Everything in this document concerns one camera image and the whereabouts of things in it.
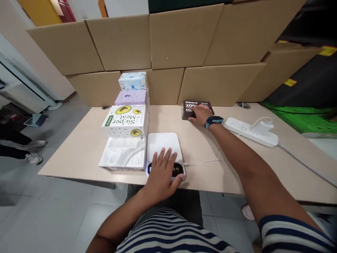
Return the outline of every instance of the smartwatch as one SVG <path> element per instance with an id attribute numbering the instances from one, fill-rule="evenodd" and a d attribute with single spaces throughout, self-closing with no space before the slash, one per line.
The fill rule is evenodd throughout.
<path id="1" fill-rule="evenodd" d="M 210 127 L 210 125 L 212 125 L 213 123 L 223 123 L 223 121 L 224 121 L 224 118 L 222 118 L 222 117 L 219 117 L 219 116 L 210 116 L 206 120 L 206 123 L 205 123 L 204 127 L 206 129 L 208 129 Z"/>

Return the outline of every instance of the desk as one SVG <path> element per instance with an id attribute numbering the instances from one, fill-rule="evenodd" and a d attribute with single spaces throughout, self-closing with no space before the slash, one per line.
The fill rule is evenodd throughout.
<path id="1" fill-rule="evenodd" d="M 337 161 L 302 137 L 294 129 L 259 104 L 251 109 L 237 105 L 213 107 L 216 115 L 225 119 L 254 123 L 260 117 L 272 117 L 273 133 L 279 141 L 299 159 L 329 177 L 337 177 Z M 40 175 L 62 177 L 73 180 L 145 184 L 144 171 L 109 172 L 98 167 L 98 162 L 107 142 L 101 128 L 108 110 L 92 108 L 76 126 L 64 143 L 40 170 Z M 175 132 L 178 135 L 183 158 L 187 163 L 198 164 L 215 159 L 219 146 L 210 133 L 195 128 L 189 121 L 181 120 L 181 107 L 177 105 L 153 105 L 150 113 L 149 132 Z M 279 147 L 267 148 L 239 137 L 254 149 L 275 171 L 283 185 L 296 200 L 337 204 L 337 189 L 305 168 Z M 238 175 L 226 162 L 207 162 L 199 166 L 186 167 L 186 179 L 181 188 L 211 192 L 244 194 Z"/>

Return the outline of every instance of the navy and white striped shirt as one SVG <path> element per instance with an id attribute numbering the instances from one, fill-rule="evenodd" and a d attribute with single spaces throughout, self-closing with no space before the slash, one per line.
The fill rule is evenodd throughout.
<path id="1" fill-rule="evenodd" d="M 333 242 L 310 225 L 281 215 L 261 219 L 263 252 L 332 252 Z M 238 252 L 203 227 L 169 208 L 145 213 L 118 246 L 125 252 Z"/>

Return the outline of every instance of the forearm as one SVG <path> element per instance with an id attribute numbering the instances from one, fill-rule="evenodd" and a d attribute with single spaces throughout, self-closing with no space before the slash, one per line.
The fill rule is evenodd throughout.
<path id="1" fill-rule="evenodd" d="M 259 223 L 267 215 L 286 215 L 320 228 L 283 187 L 270 166 L 249 146 L 221 124 L 209 131 L 239 175 L 254 218 Z"/>
<path id="2" fill-rule="evenodd" d="M 153 204 L 147 200 L 143 191 L 140 190 L 103 222 L 86 252 L 96 252 L 98 249 L 100 249 L 100 252 L 115 250 L 137 220 L 152 206 Z"/>

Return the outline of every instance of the tissue box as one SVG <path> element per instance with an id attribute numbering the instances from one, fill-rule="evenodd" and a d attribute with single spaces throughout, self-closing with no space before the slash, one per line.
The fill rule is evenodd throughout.
<path id="1" fill-rule="evenodd" d="M 110 137 L 98 166 L 109 171 L 144 170 L 146 137 Z"/>
<path id="2" fill-rule="evenodd" d="M 141 105 L 147 104 L 146 90 L 120 91 L 115 105 Z"/>
<path id="3" fill-rule="evenodd" d="M 145 105 L 113 105 L 102 127 L 110 137 L 147 136 L 148 113 Z"/>
<path id="4" fill-rule="evenodd" d="M 214 115 L 214 111 L 213 111 L 213 108 L 212 108 L 210 102 L 205 102 L 205 101 L 187 101 L 187 100 L 184 100 L 183 104 L 181 105 L 181 119 L 188 120 L 190 117 L 195 118 L 196 115 L 191 110 L 191 107 L 199 106 L 199 105 L 203 105 L 203 106 L 209 107 L 209 109 L 211 110 L 212 114 Z"/>
<path id="5" fill-rule="evenodd" d="M 147 89 L 146 72 L 123 73 L 118 82 L 122 91 Z"/>

